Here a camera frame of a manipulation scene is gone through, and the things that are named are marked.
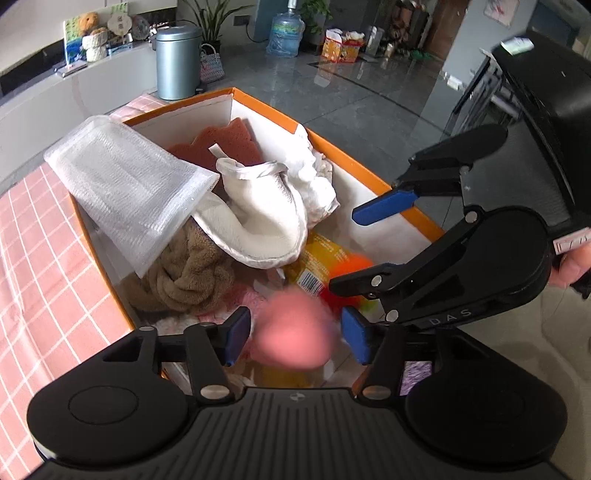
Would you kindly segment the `person's hand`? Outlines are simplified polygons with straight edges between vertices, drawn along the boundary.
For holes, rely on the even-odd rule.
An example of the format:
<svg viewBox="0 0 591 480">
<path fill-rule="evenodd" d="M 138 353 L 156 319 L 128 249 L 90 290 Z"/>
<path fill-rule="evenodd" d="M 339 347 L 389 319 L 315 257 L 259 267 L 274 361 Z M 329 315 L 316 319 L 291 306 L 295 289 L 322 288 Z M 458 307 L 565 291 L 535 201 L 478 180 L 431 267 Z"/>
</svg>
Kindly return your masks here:
<svg viewBox="0 0 591 480">
<path fill-rule="evenodd" d="M 591 244 L 587 243 L 565 254 L 558 269 L 553 268 L 549 284 L 567 288 L 591 269 Z"/>
</svg>

